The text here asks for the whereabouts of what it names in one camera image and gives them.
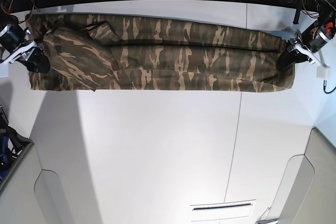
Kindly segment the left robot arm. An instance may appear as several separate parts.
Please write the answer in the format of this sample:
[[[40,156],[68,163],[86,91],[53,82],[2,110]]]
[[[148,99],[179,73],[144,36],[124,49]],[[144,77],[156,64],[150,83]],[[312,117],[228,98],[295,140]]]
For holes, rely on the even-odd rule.
[[[315,63],[318,70],[327,72],[329,67],[317,53],[335,37],[335,0],[300,0],[294,24],[299,21],[300,13],[310,16],[314,22],[304,31],[296,31],[288,40],[287,48],[277,61],[280,72],[302,62]]]

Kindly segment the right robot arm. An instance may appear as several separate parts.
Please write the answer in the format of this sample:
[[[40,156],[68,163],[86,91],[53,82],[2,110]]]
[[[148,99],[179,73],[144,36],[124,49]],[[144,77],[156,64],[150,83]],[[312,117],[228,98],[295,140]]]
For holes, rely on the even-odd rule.
[[[44,46],[40,39],[28,39],[29,28],[21,28],[21,24],[32,18],[37,9],[35,0],[31,2],[31,10],[24,20],[12,14],[14,0],[1,0],[1,66],[21,63],[34,73],[48,73],[50,63],[44,54]]]

